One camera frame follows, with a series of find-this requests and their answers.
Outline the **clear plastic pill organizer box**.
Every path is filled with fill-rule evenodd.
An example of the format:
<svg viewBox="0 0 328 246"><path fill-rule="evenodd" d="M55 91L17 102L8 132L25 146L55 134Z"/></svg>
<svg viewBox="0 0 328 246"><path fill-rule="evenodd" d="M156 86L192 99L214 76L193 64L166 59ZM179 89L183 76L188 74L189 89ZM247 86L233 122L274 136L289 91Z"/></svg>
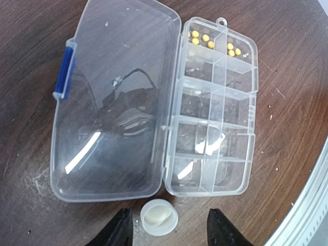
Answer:
<svg viewBox="0 0 328 246"><path fill-rule="evenodd" d="M229 56L228 43L241 55ZM161 187L176 197L242 194L258 89L257 46L226 19L183 23L158 1L88 1L53 92L53 193L66 202L147 198Z"/></svg>

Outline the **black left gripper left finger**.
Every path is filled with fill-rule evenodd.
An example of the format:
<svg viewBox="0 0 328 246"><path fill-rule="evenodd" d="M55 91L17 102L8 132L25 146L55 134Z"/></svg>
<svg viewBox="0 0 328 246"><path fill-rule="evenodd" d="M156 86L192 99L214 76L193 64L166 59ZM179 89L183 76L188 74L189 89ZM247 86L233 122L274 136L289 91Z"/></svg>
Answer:
<svg viewBox="0 0 328 246"><path fill-rule="evenodd" d="M120 209L106 226L88 243L88 245L132 246L132 209Z"/></svg>

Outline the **yellow pill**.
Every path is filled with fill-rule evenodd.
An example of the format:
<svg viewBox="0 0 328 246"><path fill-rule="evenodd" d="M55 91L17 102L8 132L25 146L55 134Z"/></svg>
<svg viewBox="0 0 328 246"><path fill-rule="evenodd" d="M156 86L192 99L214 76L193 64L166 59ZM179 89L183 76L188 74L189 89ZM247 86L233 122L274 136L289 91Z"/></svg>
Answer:
<svg viewBox="0 0 328 246"><path fill-rule="evenodd" d="M191 42L195 45L199 45L200 44L200 41L198 38L192 38Z"/></svg>
<svg viewBox="0 0 328 246"><path fill-rule="evenodd" d="M237 56L241 55L241 50L239 48L235 49L235 55Z"/></svg>
<svg viewBox="0 0 328 246"><path fill-rule="evenodd" d="M234 49L234 45L233 45L232 43L228 43L228 44L227 44L227 49L228 49L228 50L232 50L232 49Z"/></svg>
<svg viewBox="0 0 328 246"><path fill-rule="evenodd" d="M203 40L204 42L208 42L208 41L210 40L210 37L209 37L207 34L203 34L203 35L202 35L202 40Z"/></svg>
<svg viewBox="0 0 328 246"><path fill-rule="evenodd" d="M208 41L207 47L210 48L210 49L214 49L215 43L213 41Z"/></svg>
<svg viewBox="0 0 328 246"><path fill-rule="evenodd" d="M233 49L230 49L230 50L228 50L228 55L231 57L234 57L236 55L236 53Z"/></svg>
<svg viewBox="0 0 328 246"><path fill-rule="evenodd" d="M198 37L199 37L199 32L198 32L197 30L193 30L193 31L191 32L191 36L192 36L193 38L198 38Z"/></svg>

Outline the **white bottle cap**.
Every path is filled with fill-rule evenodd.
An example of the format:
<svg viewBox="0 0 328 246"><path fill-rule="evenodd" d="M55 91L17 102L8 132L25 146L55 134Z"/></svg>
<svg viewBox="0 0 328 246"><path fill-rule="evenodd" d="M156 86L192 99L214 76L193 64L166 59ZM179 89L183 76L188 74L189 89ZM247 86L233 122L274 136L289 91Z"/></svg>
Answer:
<svg viewBox="0 0 328 246"><path fill-rule="evenodd" d="M152 236L165 236L178 224L179 216L175 208L164 199L148 201L140 211L143 229Z"/></svg>

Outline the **aluminium front rail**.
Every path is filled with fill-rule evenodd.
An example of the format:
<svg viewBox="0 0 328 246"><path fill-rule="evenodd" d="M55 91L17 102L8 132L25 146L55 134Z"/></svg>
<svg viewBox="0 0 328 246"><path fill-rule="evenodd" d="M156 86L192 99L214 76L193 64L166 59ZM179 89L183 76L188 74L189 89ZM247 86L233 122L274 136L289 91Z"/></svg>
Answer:
<svg viewBox="0 0 328 246"><path fill-rule="evenodd" d="M266 245L327 245L327 142L298 199Z"/></svg>

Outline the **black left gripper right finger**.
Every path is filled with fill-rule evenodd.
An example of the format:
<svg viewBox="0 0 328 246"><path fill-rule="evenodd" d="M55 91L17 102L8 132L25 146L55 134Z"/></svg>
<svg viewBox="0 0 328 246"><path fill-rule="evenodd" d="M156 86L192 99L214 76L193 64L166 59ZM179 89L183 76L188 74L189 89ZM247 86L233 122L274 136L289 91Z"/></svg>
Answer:
<svg viewBox="0 0 328 246"><path fill-rule="evenodd" d="M210 209L207 218L208 245L214 246L253 246L230 222L220 209Z"/></svg>

